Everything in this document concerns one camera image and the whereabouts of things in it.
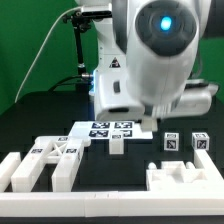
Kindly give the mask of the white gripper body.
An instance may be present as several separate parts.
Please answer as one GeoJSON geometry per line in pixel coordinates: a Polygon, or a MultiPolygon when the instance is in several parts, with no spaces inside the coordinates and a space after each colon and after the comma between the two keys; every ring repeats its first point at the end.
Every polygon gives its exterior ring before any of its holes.
{"type": "Polygon", "coordinates": [[[206,114],[214,96],[214,85],[202,79],[188,80],[181,97],[168,105],[144,106],[127,92],[126,77],[108,72],[95,81],[94,114],[98,121],[137,121],[206,114]]]}

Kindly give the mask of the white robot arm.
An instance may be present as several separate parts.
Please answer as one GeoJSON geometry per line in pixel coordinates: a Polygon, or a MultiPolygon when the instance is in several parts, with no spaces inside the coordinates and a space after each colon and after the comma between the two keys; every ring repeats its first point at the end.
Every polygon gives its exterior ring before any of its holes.
{"type": "Polygon", "coordinates": [[[218,87],[190,78],[202,38],[224,37],[224,0],[75,0],[94,20],[97,120],[202,115],[218,87]]]}

